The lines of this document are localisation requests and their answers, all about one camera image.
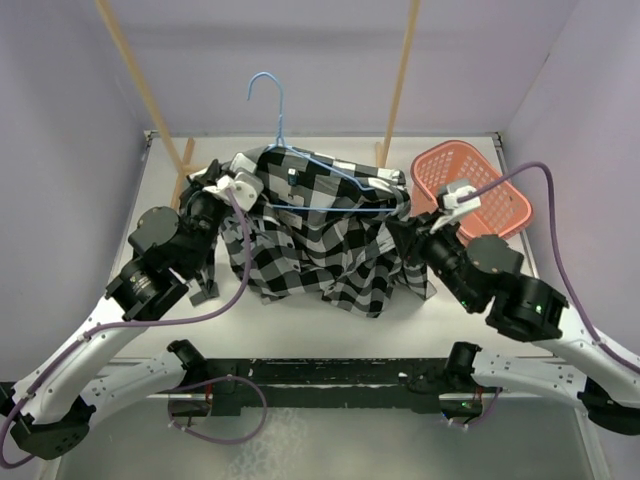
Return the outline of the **black white checkered shirt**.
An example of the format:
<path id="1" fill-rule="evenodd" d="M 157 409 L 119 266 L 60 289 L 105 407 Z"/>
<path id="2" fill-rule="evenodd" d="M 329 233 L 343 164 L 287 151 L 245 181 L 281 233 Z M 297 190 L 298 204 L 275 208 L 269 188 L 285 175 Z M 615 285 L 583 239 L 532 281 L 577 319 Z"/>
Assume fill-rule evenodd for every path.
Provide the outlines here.
<path id="1" fill-rule="evenodd" d="M 423 301 L 435 295 L 427 266 L 409 266 L 397 253 L 386 226 L 390 219 L 410 217 L 411 200 L 402 171 L 300 149 L 376 189 L 361 193 L 333 174 L 313 165 L 296 167 L 296 162 L 303 161 L 281 150 L 265 153 L 266 148 L 239 152 L 221 163 L 223 175 L 246 171 L 258 177 L 264 189 L 243 221 L 227 213 L 218 234 L 237 277 L 245 274 L 246 258 L 252 259 L 248 287 L 264 303 L 310 293 L 336 308 L 376 318 L 388 307 L 398 285 Z M 356 207 L 359 211 L 301 211 L 291 206 Z M 360 211 L 376 207 L 393 212 Z"/>

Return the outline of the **blue wire hanger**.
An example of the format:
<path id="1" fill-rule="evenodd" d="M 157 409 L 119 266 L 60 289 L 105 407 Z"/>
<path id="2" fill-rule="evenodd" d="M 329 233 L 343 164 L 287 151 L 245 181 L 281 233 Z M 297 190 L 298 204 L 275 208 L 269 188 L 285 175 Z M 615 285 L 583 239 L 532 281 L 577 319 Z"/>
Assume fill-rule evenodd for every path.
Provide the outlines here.
<path id="1" fill-rule="evenodd" d="M 274 140 L 271 144 L 269 144 L 269 146 L 266 148 L 265 153 L 266 152 L 270 152 L 273 150 L 281 150 L 283 155 L 289 155 L 290 157 L 296 157 L 297 159 L 302 160 L 303 162 L 296 162 L 296 164 L 294 166 L 298 167 L 298 166 L 304 166 L 308 167 L 308 166 L 315 166 L 316 169 L 319 170 L 324 170 L 326 172 L 328 172 L 329 174 L 333 174 L 335 177 L 340 178 L 341 180 L 344 180 L 345 182 L 351 184 L 352 186 L 354 186 L 359 192 L 361 193 L 369 193 L 369 192 L 374 192 L 376 189 L 373 186 L 370 185 L 366 185 L 364 183 L 362 183 L 360 181 L 360 179 L 358 179 L 356 176 L 349 174 L 348 172 L 345 172 L 343 170 L 337 169 L 335 167 L 333 167 L 332 165 L 323 162 L 317 158 L 314 158 L 311 154 L 303 152 L 302 150 L 296 149 L 294 146 L 290 145 L 287 140 L 286 137 L 284 135 L 284 121 L 285 121 L 285 90 L 284 87 L 282 85 L 282 83 L 280 82 L 280 80 L 271 72 L 269 71 L 259 71 L 257 73 L 255 73 L 251 79 L 248 81 L 247 84 L 247 94 L 246 94 L 246 100 L 247 102 L 249 102 L 253 96 L 253 90 L 254 90 L 254 85 L 257 81 L 259 81 L 259 79 L 269 79 L 270 82 L 272 82 L 278 92 L 278 100 L 277 100 L 277 123 L 276 123 L 276 127 L 275 127 L 275 134 L 274 134 Z M 347 212 L 357 212 L 359 211 L 356 207 L 353 208 L 338 208 L 338 207 L 323 207 L 323 208 L 315 208 L 315 207 L 296 207 L 296 206 L 291 206 L 291 209 L 299 209 L 301 211 L 324 211 L 324 212 L 336 212 L 336 213 L 347 213 Z M 392 208 L 389 207 L 376 207 L 376 208 L 360 208 L 360 211 L 362 211 L 363 213 L 391 213 L 393 212 Z"/>

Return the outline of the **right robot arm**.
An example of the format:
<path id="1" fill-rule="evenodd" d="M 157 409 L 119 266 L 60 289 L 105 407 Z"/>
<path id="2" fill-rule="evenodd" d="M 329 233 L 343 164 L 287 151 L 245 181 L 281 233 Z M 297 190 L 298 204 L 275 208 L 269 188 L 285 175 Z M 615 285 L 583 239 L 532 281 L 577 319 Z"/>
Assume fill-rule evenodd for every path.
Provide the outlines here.
<path id="1" fill-rule="evenodd" d="M 457 342 L 445 363 L 456 391 L 473 385 L 528 392 L 566 403 L 614 433 L 639 433 L 639 357 L 588 325 L 575 305 L 521 271 L 523 255 L 497 235 L 463 245 L 436 214 L 386 226 L 400 257 L 429 267 L 469 314 L 484 313 L 498 334 L 544 349 L 559 363 L 494 354 Z"/>

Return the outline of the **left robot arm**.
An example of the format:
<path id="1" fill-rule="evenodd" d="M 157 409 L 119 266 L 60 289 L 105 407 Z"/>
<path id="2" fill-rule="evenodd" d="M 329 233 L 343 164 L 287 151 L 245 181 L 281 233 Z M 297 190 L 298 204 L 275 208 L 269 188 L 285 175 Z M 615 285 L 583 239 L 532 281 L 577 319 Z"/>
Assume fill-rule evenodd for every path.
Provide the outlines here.
<path id="1" fill-rule="evenodd" d="M 151 394 L 202 387 L 206 362 L 187 340 L 112 375 L 99 373 L 131 341 L 163 324 L 191 282 L 194 305 L 217 297 L 213 243 L 229 206 L 211 190 L 222 175 L 213 161 L 189 178 L 178 209 L 147 210 L 128 239 L 131 259 L 81 326 L 27 377 L 2 383 L 1 436 L 28 459 L 63 456 L 97 423 Z"/>

